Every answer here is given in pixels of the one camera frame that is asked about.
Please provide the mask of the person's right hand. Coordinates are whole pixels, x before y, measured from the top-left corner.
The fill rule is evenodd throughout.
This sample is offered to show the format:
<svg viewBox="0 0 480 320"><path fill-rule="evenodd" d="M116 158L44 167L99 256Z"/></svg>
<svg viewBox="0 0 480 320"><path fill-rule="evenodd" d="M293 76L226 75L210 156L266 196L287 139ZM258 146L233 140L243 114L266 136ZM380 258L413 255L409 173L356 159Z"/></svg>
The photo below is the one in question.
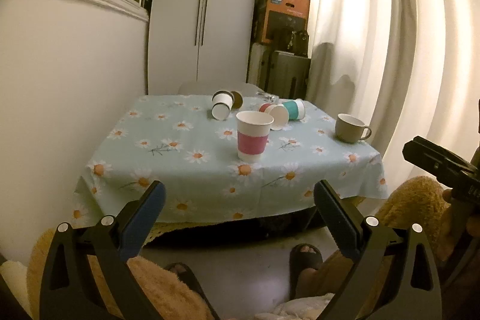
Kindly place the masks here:
<svg viewBox="0 0 480 320"><path fill-rule="evenodd" d="M452 196L452 190L444 190L442 198L448 203L440 220L439 237L435 254L444 265L453 254L461 235L467 232L473 238L479 238L479 215L473 212L471 206Z"/></svg>

